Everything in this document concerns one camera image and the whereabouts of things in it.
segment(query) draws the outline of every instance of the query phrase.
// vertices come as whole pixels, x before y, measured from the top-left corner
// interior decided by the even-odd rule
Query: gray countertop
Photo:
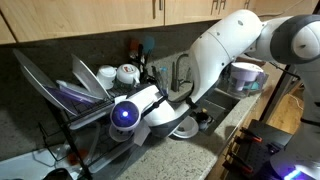
[[[240,100],[210,136],[198,132],[186,140],[161,140],[119,179],[204,179],[259,97],[256,94]]]

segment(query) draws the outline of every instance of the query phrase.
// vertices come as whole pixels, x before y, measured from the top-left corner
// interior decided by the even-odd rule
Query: bottle
[[[163,96],[168,96],[169,85],[168,85],[168,68],[167,67],[160,68],[160,76],[161,76],[160,91]]]

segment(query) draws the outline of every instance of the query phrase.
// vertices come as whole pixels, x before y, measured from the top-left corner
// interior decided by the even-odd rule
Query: dish rack
[[[118,157],[122,152],[133,146],[134,143],[132,137],[125,142],[119,143],[114,141],[109,135],[110,119],[108,114],[114,106],[114,99],[118,96],[126,95],[129,92],[130,89],[120,88],[115,84],[112,89],[108,90],[111,98],[106,98],[92,105],[73,102],[75,109],[78,111],[78,115],[72,115],[66,110],[59,109],[46,100],[46,103],[55,117],[60,130],[52,134],[48,134],[41,123],[39,123],[39,129],[43,135],[44,146],[49,150],[50,154],[55,159],[56,164],[61,164],[63,161],[65,161],[65,163],[62,164],[66,164],[68,155],[73,153],[78,159],[79,165],[70,166],[68,168],[71,168],[72,171],[76,169],[79,171],[81,176],[87,179],[92,179],[92,173],[99,171],[113,159]],[[86,159],[81,157],[80,149],[76,144],[76,134],[77,131],[81,131],[82,129],[90,127],[92,124],[95,124],[92,122],[98,123],[99,127],[97,125],[95,129],[97,133],[92,140],[93,143],[91,145],[90,152],[88,153],[91,157]],[[52,145],[49,143],[50,138],[59,133],[64,134],[66,142],[62,147],[60,147],[60,149],[52,149]]]

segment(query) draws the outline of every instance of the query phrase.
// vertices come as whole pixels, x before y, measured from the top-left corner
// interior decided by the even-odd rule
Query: sink basin
[[[200,112],[202,108],[205,108],[208,115],[213,118],[213,121],[208,124],[208,127],[200,131],[211,135],[239,101],[240,99],[232,97],[219,89],[215,89],[200,103],[199,108],[196,109],[196,112]]]

